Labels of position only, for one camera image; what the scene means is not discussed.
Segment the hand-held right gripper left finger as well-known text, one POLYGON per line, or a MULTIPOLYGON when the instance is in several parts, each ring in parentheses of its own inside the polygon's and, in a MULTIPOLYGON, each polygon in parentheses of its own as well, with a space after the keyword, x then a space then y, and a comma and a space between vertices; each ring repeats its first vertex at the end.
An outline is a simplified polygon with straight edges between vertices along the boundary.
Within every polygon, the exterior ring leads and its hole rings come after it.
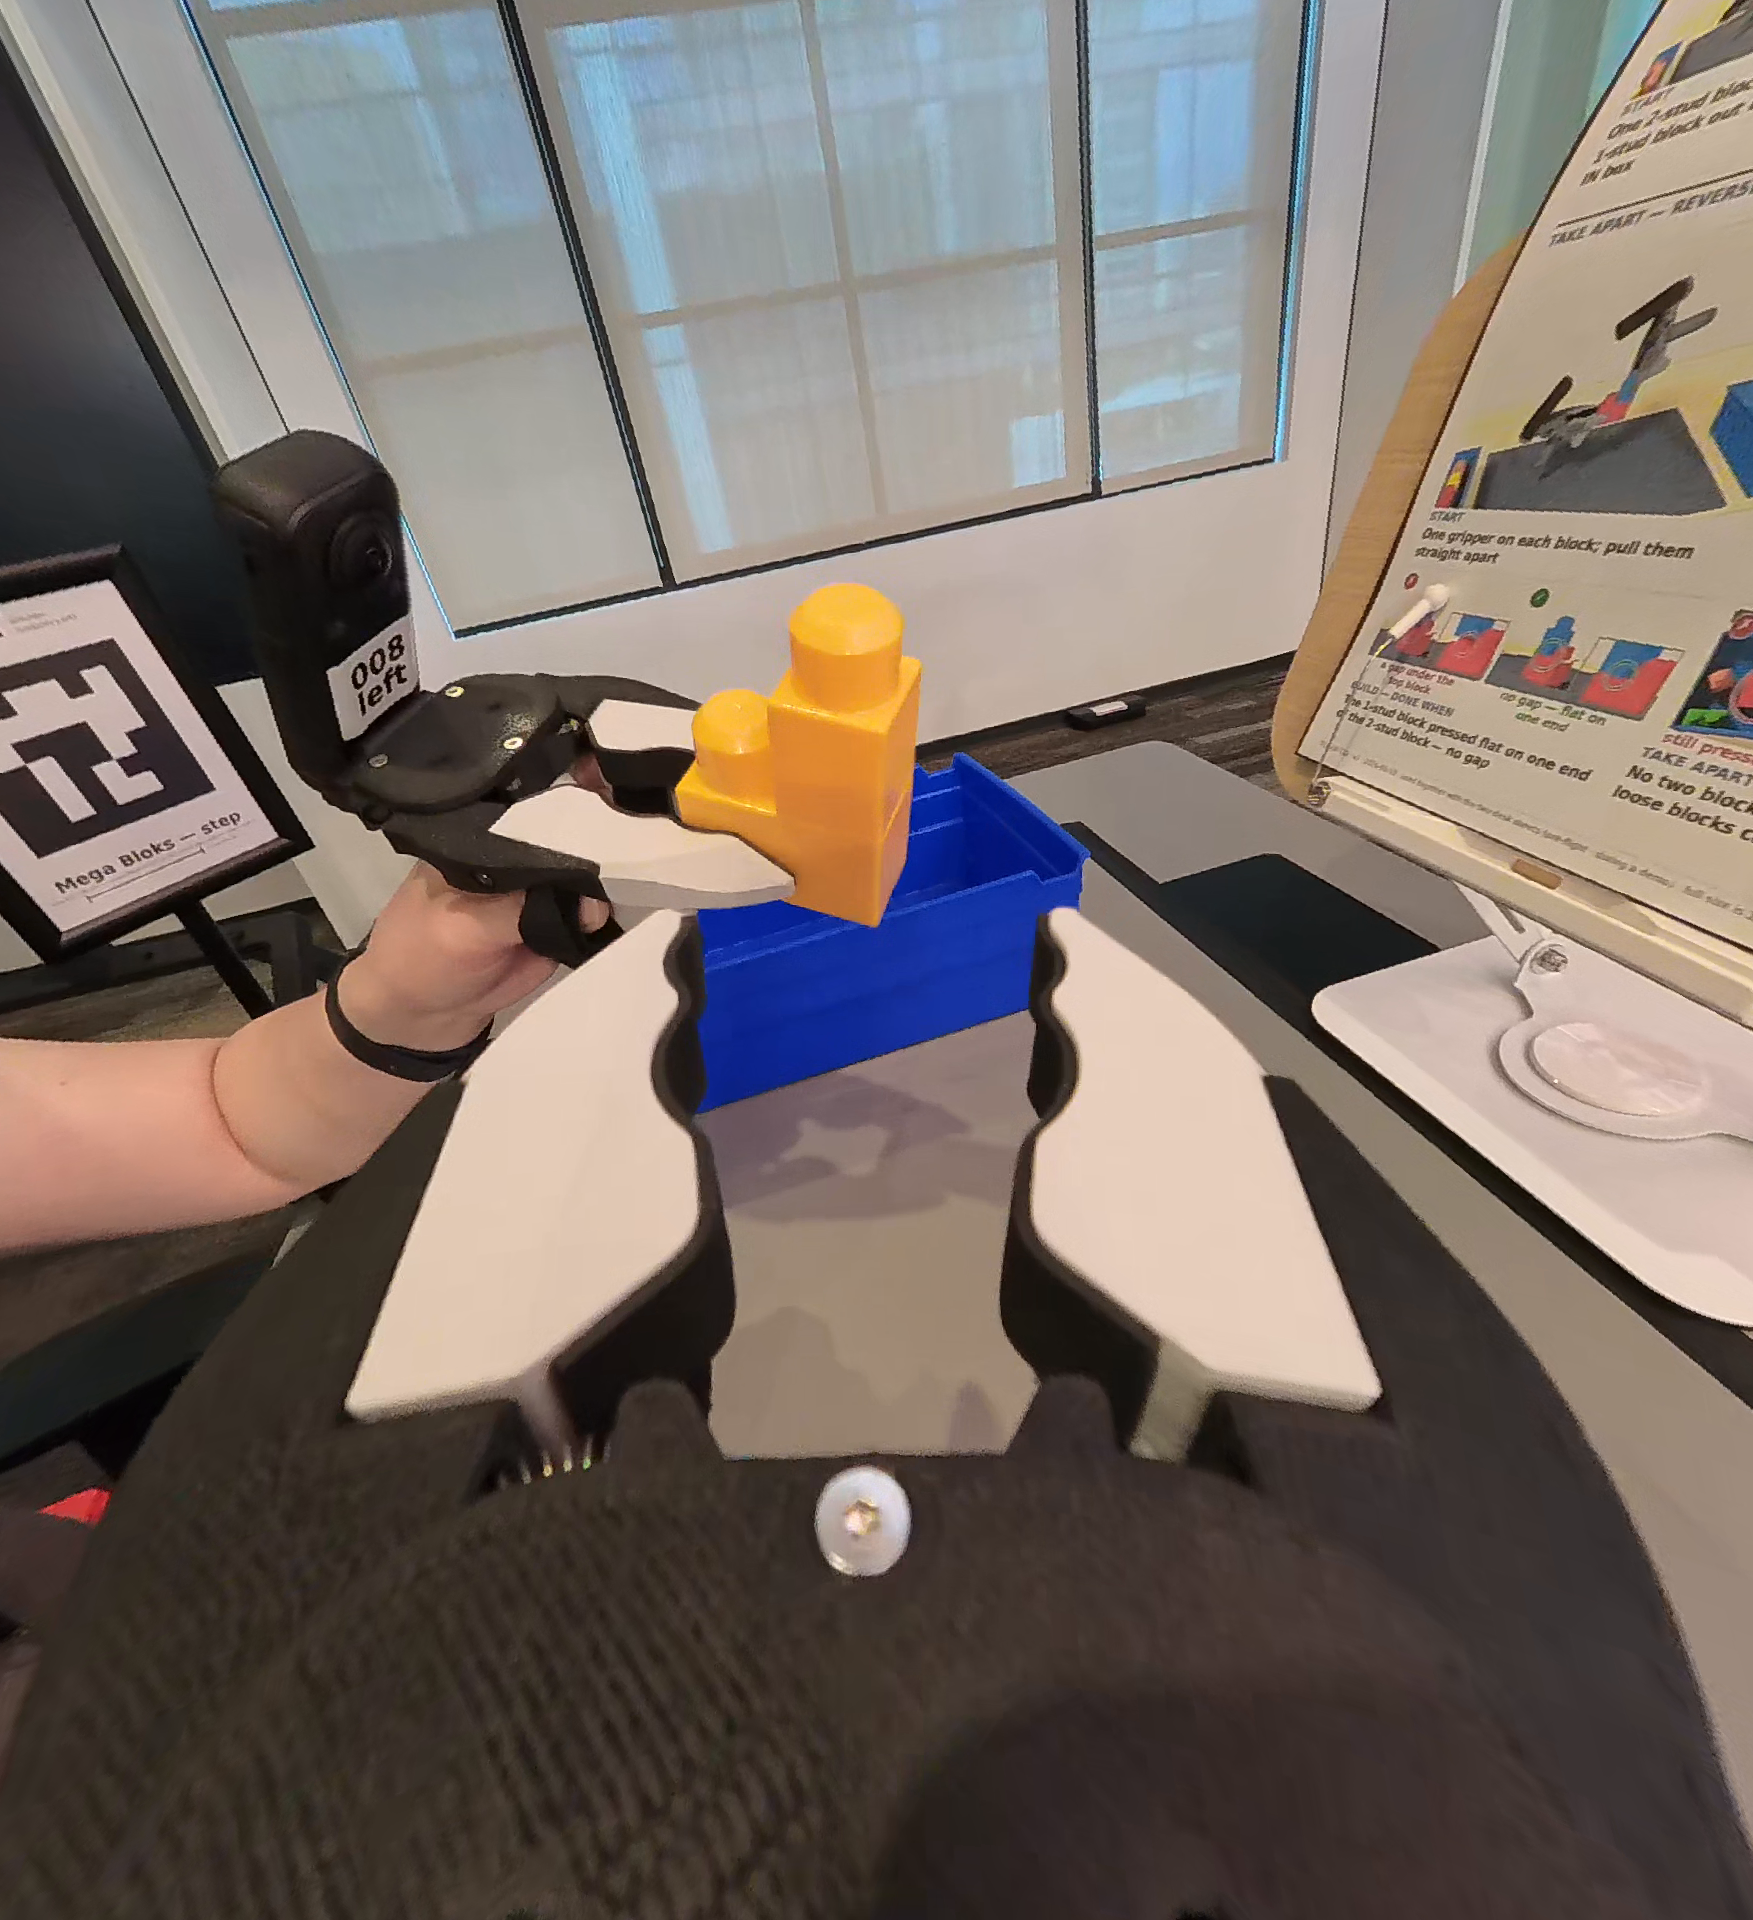
POLYGON ((738 1284, 701 1009, 697 919, 661 910, 483 1053, 348 1388, 355 1422, 614 1422, 661 1378, 708 1398, 738 1284))

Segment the dark green chair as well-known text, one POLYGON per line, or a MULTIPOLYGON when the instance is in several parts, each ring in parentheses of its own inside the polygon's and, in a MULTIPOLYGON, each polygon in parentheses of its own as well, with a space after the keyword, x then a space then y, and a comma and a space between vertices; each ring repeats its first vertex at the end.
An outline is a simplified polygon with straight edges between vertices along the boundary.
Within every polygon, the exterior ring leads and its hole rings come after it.
POLYGON ((0 1365, 0 1476, 75 1448, 115 1481, 176 1385, 264 1277, 222 1260, 58 1330, 0 1365))

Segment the framed marker sign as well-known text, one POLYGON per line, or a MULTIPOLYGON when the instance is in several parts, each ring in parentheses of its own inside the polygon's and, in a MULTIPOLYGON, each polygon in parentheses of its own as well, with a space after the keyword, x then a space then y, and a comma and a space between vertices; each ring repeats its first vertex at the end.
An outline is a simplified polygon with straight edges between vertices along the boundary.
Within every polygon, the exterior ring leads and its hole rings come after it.
POLYGON ((119 543, 0 565, 0 919, 39 960, 311 851, 119 543))

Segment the black wristband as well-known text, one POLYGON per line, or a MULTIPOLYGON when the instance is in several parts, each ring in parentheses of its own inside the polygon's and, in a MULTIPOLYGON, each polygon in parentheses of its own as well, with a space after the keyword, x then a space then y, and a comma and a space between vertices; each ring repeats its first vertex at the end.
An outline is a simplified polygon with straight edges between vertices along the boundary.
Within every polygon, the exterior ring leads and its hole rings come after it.
POLYGON ((355 1021, 348 1017, 340 1000, 340 983, 350 964, 362 954, 362 947, 348 950, 331 980, 324 983, 324 1021, 335 1044, 362 1065, 382 1073, 385 1078, 398 1078, 411 1084, 441 1084, 468 1074, 468 1068, 481 1060, 486 1047, 495 1040, 495 1021, 486 1021, 483 1030, 458 1047, 426 1050, 385 1044, 362 1033, 355 1021))

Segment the blue plastic bin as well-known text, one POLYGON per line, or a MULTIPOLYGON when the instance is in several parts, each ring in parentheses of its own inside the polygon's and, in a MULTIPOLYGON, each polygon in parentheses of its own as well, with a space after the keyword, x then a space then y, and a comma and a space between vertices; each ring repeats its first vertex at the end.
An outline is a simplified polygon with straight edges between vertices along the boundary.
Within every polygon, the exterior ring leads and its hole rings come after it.
POLYGON ((1027 1009, 1035 927, 1081 902, 1085 846, 973 755, 919 771, 879 925, 791 902, 703 910, 712 1111, 1027 1009))

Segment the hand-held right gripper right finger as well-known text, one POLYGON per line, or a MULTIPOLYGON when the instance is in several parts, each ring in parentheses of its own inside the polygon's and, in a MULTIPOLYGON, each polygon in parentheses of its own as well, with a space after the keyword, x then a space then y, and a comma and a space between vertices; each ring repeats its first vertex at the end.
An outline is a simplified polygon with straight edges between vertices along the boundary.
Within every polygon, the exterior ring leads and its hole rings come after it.
POLYGON ((1246 1044, 1077 906, 1035 930, 1031 1016, 1001 1329, 1033 1375, 1091 1378, 1124 1444, 1181 1448, 1222 1393, 1368 1414, 1383 1383, 1246 1044))

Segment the window with blinds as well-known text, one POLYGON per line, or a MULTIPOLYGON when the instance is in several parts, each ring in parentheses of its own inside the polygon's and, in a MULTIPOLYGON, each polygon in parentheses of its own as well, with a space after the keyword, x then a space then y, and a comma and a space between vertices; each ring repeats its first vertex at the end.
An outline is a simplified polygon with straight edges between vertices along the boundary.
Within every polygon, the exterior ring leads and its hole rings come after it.
POLYGON ((1316 3, 185 3, 451 629, 1277 454, 1316 3))

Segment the large dark screen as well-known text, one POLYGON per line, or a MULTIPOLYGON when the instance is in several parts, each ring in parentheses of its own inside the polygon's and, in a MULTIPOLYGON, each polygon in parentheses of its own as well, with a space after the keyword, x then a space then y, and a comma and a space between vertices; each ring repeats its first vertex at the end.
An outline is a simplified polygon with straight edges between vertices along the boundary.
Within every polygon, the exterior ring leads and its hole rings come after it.
POLYGON ((212 450, 0 44, 0 565, 101 546, 209 681, 253 676, 212 450))

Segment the black mat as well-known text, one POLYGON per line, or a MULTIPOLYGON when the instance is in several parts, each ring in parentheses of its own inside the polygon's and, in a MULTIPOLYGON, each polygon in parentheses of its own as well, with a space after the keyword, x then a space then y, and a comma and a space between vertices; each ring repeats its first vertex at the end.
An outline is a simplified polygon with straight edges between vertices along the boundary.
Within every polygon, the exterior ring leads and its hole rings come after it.
POLYGON ((1316 997, 1323 990, 1437 952, 1415 930, 1277 853, 1158 882, 1085 821, 1063 826, 1155 919, 1299 1033, 1321 1033, 1316 997))

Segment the white stand base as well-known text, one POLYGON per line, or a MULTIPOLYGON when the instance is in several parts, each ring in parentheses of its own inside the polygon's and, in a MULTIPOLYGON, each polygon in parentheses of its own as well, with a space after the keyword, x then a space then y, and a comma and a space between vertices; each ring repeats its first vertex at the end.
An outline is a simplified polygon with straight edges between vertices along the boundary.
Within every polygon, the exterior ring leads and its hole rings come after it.
POLYGON ((1666 1303, 1753 1330, 1753 1030, 1469 895, 1316 1021, 1666 1303))

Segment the person's left hand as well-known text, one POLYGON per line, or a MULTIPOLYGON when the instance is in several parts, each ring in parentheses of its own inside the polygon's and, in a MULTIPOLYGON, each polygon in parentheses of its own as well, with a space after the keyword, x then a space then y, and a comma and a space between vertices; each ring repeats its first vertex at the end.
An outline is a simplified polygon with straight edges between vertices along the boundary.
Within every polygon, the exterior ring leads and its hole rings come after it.
POLYGON ((520 937, 526 895, 479 895, 417 862, 335 977, 343 1017, 382 1047, 441 1055, 475 1044, 562 960, 520 937))

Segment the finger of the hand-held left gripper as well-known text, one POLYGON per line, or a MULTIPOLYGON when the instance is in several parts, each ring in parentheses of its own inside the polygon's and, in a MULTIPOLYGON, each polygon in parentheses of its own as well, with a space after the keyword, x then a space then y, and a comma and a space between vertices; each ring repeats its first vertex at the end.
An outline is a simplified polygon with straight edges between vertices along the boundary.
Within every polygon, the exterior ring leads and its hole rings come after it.
POLYGON ((794 898, 794 876, 747 838, 624 809, 574 781, 506 804, 493 832, 593 868, 600 895, 637 913, 794 898))
POLYGON ((600 698, 583 720, 583 791, 600 802, 678 819, 678 785, 697 762, 697 707, 600 698))

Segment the instruction sheet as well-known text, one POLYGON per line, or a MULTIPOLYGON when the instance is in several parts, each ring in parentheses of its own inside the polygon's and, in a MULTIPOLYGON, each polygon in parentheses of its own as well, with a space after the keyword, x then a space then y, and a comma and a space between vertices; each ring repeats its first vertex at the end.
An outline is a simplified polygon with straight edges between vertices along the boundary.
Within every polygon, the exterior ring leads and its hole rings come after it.
POLYGON ((1753 952, 1753 3, 1666 3, 1304 755, 1753 952))

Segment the person's left forearm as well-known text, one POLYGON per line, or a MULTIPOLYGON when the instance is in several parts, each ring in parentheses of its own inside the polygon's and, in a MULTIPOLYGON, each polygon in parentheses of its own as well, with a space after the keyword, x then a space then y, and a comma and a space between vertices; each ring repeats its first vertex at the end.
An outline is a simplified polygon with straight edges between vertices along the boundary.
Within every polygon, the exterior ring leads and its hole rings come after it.
POLYGON ((424 1092, 350 1055, 315 994, 229 1038, 0 1038, 0 1256, 276 1210, 424 1092))

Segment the yellow two-stud block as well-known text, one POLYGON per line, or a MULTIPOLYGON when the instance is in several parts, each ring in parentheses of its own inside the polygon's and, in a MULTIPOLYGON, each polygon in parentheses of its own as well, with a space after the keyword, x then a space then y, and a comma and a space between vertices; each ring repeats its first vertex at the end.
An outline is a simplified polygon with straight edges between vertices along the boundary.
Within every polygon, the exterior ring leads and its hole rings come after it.
POLYGON ((909 855, 915 765, 899 804, 873 819, 860 807, 786 809, 774 791, 768 698, 730 689, 697 707, 697 762, 678 785, 678 817, 762 851, 794 876, 794 905, 879 925, 909 855))

